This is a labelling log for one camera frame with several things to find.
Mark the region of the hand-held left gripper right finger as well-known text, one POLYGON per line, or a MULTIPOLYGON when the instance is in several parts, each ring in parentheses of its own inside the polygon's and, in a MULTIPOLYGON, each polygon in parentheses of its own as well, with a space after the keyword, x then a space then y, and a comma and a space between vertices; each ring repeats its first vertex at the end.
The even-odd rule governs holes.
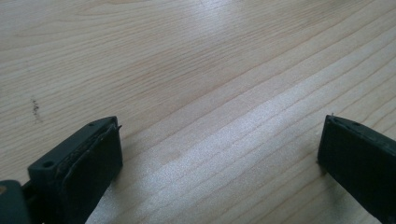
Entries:
POLYGON ((328 115, 318 163, 382 224, 396 224, 396 141, 328 115))

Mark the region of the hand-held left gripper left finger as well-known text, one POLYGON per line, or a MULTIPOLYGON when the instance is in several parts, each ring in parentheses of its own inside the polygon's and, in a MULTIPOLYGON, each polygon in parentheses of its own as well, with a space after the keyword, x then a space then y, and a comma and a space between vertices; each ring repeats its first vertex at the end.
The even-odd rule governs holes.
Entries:
POLYGON ((122 168, 115 117, 93 121, 28 167, 33 222, 84 224, 122 168))

